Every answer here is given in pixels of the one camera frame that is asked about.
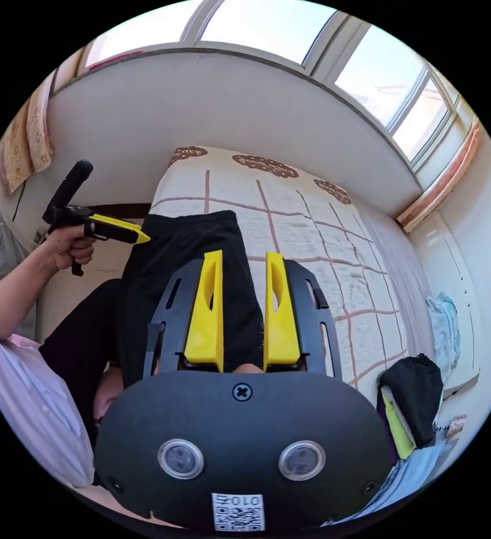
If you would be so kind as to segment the person's left hand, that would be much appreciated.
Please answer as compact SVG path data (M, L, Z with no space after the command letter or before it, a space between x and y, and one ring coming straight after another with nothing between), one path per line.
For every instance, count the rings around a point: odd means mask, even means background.
M92 260L95 239L84 233L83 226L63 227L54 230L43 244L50 265L55 271L65 270L74 263L81 266Z

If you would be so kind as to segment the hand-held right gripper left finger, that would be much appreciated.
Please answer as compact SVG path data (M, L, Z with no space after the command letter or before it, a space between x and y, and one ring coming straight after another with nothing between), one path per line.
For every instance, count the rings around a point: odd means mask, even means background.
M204 255L184 356L193 367L224 371L222 250Z

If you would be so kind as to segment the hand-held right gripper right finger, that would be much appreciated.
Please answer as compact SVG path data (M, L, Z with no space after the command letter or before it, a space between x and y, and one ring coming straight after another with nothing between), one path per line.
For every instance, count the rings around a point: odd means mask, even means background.
M263 370L292 369L301 356L283 256L266 253Z

